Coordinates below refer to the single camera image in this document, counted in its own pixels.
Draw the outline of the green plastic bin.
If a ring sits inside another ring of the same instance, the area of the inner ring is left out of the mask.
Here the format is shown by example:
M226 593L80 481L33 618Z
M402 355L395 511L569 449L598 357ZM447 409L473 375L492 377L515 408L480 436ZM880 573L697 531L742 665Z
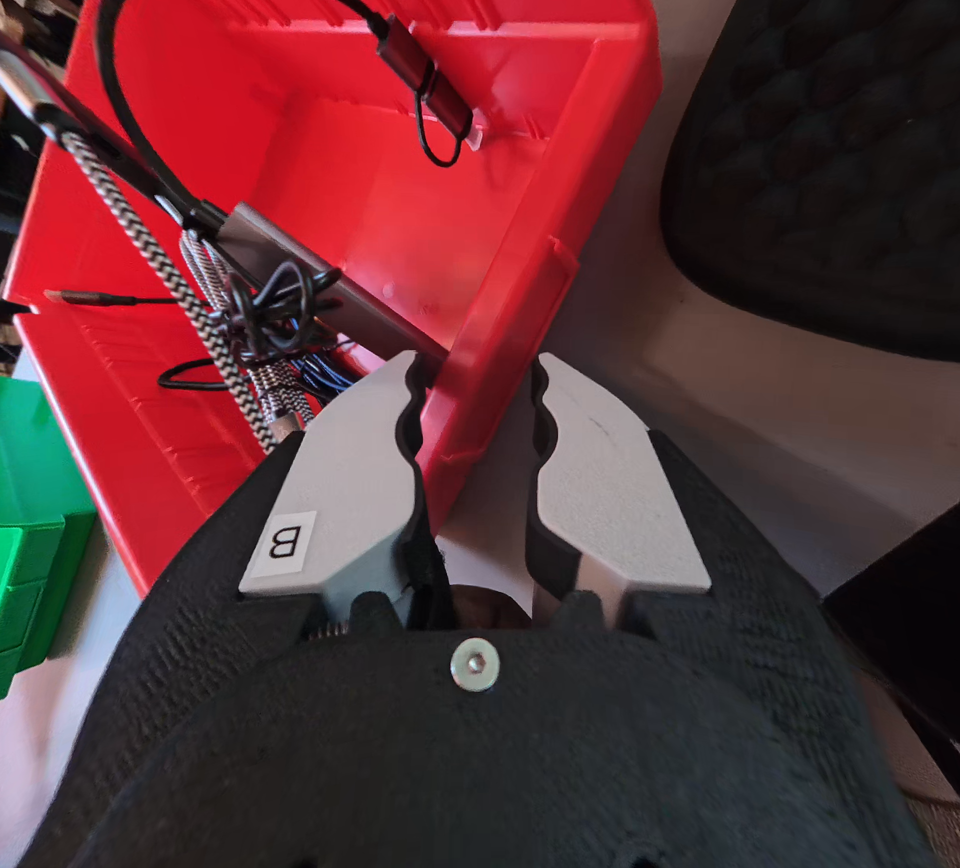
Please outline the green plastic bin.
M41 385L2 377L2 698L49 655L96 520Z

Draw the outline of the person's left hand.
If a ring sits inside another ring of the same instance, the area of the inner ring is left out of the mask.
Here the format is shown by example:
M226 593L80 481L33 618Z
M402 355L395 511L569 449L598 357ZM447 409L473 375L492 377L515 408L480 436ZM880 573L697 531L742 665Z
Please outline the person's left hand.
M453 585L450 595L460 630L527 630L531 616L510 595L484 586Z

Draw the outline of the red plastic bin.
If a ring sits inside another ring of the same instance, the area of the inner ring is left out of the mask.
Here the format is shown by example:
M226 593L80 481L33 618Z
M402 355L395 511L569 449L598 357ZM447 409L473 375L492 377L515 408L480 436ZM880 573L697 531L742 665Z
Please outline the red plastic bin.
M114 130L86 0L66 86ZM662 91L650 0L362 0L395 14L478 112L442 170L412 94L330 0L129 0L119 78L174 174L247 202L449 352L417 456L434 531L482 458ZM262 461L226 393L165 391L203 353L172 306L80 308L48 290L162 285L72 158L48 144L7 299L141 595Z

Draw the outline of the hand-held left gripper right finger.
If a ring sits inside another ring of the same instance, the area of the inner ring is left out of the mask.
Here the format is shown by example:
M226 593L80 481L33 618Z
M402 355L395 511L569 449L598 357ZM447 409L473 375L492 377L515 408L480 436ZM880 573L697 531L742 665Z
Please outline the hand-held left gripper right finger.
M535 359L531 387L524 557L534 623L576 591L599 598L609 628L642 591L707 596L712 578L642 418L549 352Z

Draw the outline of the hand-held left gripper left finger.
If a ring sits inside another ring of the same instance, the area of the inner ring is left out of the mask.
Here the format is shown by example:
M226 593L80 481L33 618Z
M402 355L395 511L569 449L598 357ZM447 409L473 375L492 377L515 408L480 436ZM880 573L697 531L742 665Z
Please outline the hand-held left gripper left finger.
M346 622L381 592L411 630L454 623L422 470L426 357L404 350L306 428L239 583L244 597L313 595Z

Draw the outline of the grey usb hub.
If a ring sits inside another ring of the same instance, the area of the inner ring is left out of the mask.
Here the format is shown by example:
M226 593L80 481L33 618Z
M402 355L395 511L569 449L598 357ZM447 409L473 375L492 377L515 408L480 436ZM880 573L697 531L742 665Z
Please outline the grey usb hub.
M159 182L162 196L183 217L183 226L198 226L216 253L247 280L265 280L288 262L314 274L333 274L332 266L246 202L230 214L200 202L162 160L135 118L115 63L116 31L129 0L101 0L95 52L104 92L128 140ZM451 168L462 147L478 143L474 111L414 38L396 12L385 16L362 0L333 0L356 14L376 39L376 54L414 97L417 139L427 159Z

